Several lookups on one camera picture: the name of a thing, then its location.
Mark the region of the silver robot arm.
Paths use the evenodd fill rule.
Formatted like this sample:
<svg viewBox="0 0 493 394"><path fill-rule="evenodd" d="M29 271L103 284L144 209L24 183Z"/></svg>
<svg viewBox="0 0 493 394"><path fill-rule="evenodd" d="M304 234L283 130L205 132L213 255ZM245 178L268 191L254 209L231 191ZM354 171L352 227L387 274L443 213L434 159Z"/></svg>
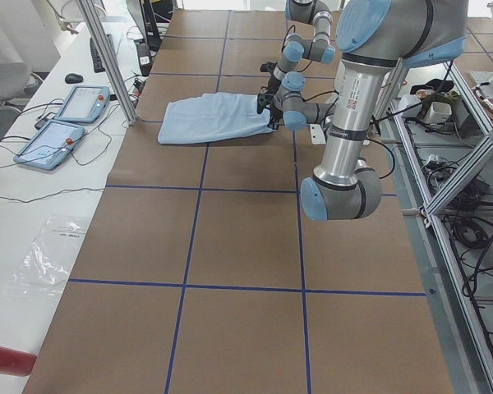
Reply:
<svg viewBox="0 0 493 394"><path fill-rule="evenodd" d="M286 19L313 27L314 36L304 39L299 34L287 34L279 60L269 67L270 78L267 92L275 94L283 78L295 71L297 64L306 59L330 64L334 60L335 49L331 44L332 14L322 1L286 1Z"/></svg>
<svg viewBox="0 0 493 394"><path fill-rule="evenodd" d="M380 179L361 155L385 75L395 66L430 66L463 53L465 1L351 1L334 20L321 1L290 1L287 18L312 25L314 37L287 36L273 65L266 95L276 120L292 131L321 124L321 163L301 184L302 208L316 221L364 218L382 196ZM342 89L331 104L302 97L303 59L328 64L341 52Z"/></svg>

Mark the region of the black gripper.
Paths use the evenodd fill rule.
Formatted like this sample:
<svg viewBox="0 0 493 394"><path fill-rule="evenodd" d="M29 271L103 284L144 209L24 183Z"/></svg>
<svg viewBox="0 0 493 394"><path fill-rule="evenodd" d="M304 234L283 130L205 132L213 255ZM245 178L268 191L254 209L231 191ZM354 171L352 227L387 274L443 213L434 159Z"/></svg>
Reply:
<svg viewBox="0 0 493 394"><path fill-rule="evenodd" d="M278 79L276 76L271 75L266 87L266 92L268 94L276 94L280 85L281 85L281 80Z"/></svg>
<svg viewBox="0 0 493 394"><path fill-rule="evenodd" d="M270 128L273 131L277 131L279 129L279 124L281 119L283 118L283 113L280 109L275 107L273 104L270 105Z"/></svg>

